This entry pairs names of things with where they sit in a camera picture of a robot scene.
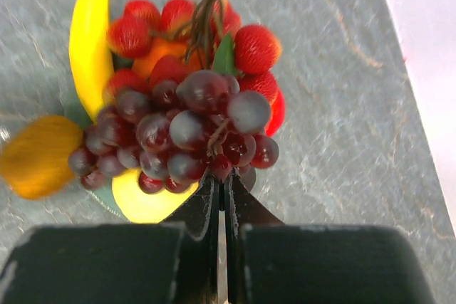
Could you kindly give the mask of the fake strawberry bunch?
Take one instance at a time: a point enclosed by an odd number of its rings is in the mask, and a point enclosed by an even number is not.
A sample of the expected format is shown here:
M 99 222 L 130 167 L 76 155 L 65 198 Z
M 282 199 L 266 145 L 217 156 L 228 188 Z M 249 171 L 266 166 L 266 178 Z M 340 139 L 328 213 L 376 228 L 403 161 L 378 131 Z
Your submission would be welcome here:
M 196 51 L 203 69 L 233 75 L 242 90 L 261 93 L 271 106 L 266 135 L 273 136 L 284 123 L 284 96 L 271 72 L 281 57 L 280 40 L 266 26 L 242 24 L 229 0 L 168 0 L 162 9 L 151 0 L 127 0 L 122 15 L 108 30 L 113 57 L 125 71 L 108 81 L 104 102 L 127 86 L 144 90 L 161 80 L 182 80 L 191 72 L 181 66 L 146 79 L 133 72 L 134 60 L 147 55 L 153 38 L 188 42 L 186 63 Z

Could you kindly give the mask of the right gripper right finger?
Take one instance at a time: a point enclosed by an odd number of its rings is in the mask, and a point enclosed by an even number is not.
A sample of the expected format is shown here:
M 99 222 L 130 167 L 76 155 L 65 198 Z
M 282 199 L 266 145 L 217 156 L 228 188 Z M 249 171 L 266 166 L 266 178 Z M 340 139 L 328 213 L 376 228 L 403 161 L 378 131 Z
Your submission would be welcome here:
M 227 177 L 222 193 L 227 241 L 227 295 L 230 303 L 239 303 L 239 292 L 242 288 L 238 243 L 240 228 L 245 224 L 271 226 L 282 225 L 284 222 L 247 191 L 241 176 L 235 169 Z

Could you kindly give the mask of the fake dark grape bunch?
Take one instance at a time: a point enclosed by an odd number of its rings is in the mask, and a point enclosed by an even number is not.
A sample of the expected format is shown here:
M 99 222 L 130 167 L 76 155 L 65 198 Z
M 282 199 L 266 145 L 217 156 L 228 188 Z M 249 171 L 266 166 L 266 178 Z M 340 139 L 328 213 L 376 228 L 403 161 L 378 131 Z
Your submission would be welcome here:
M 233 75 L 199 70 L 152 88 L 127 86 L 98 112 L 68 165 L 89 190 L 130 169 L 147 194 L 182 193 L 205 172 L 223 182 L 233 169 L 247 188 L 279 158 L 265 133 L 269 101 Z

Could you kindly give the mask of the fake banana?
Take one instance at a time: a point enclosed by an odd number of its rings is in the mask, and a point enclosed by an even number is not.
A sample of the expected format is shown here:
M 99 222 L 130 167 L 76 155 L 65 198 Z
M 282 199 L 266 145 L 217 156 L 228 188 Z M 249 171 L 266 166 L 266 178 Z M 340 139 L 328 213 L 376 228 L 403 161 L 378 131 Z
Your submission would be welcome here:
M 110 0 L 76 0 L 68 41 L 76 94 L 91 120 L 104 106 L 103 89 L 113 74 L 106 40 Z

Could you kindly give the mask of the fake orange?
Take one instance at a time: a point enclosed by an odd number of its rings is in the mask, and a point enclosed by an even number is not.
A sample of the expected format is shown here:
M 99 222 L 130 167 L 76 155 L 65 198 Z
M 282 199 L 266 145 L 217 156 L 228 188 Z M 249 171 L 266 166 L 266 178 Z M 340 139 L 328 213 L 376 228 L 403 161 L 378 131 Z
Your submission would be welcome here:
M 189 61 L 185 62 L 185 53 L 189 43 L 186 41 L 169 41 L 163 38 L 153 38 L 152 45 L 146 56 L 136 58 L 132 70 L 146 79 L 151 75 L 167 69 L 178 70 L 181 66 L 186 71 L 203 69 L 202 58 L 194 52 Z

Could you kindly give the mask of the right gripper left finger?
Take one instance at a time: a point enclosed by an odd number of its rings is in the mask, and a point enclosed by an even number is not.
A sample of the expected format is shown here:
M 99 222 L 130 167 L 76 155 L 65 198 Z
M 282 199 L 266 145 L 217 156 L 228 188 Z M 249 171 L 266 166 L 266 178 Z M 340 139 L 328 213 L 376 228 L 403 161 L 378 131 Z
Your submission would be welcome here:
M 209 175 L 165 219 L 182 232 L 172 282 L 173 303 L 217 302 L 218 220 L 218 183 Z

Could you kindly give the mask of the fake yellow lemon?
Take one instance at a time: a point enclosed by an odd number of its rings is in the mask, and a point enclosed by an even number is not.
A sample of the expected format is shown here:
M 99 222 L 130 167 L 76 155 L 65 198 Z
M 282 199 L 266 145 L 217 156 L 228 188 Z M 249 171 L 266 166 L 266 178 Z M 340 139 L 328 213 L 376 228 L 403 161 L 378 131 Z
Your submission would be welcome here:
M 182 206 L 198 189 L 199 183 L 188 186 L 185 192 L 174 194 L 162 187 L 158 193 L 146 194 L 138 184 L 139 169 L 130 169 L 114 177 L 111 190 L 120 212 L 136 224 L 160 223 Z

